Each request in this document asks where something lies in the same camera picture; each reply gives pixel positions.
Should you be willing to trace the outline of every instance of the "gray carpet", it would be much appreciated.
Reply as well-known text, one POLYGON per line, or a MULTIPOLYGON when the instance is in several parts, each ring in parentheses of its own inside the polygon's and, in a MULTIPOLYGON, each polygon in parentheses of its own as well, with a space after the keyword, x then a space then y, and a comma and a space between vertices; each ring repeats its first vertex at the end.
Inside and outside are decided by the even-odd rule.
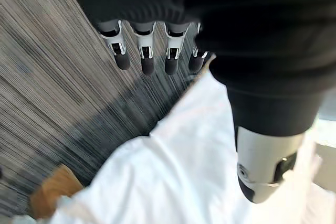
POLYGON ((75 0, 1 0, 0 215, 29 212, 28 195, 60 163, 88 185, 125 141, 147 135, 193 79, 188 31, 176 75, 164 72, 162 24, 156 73, 141 72, 125 25, 131 68, 119 70, 75 0))

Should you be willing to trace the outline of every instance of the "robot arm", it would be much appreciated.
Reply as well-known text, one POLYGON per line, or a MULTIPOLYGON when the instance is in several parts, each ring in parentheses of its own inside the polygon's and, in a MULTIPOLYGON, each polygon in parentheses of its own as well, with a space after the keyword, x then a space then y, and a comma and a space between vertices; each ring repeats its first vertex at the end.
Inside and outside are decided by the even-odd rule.
MULTIPOLYGON (((324 92, 336 83, 335 0, 77 1, 112 45, 120 68, 129 63, 118 63, 125 56, 121 37, 106 36, 121 31, 120 25, 106 30, 104 24, 111 20, 165 22, 169 38, 165 69, 170 74, 176 71, 187 26, 175 29, 202 23, 195 42, 200 52, 217 54, 209 69, 227 86, 240 187, 250 201, 266 200, 281 184, 284 172, 293 168, 324 92)), ((152 44, 144 44, 141 36, 148 35, 139 35, 138 40, 141 57, 148 61, 153 51, 145 55, 143 49, 152 44)))

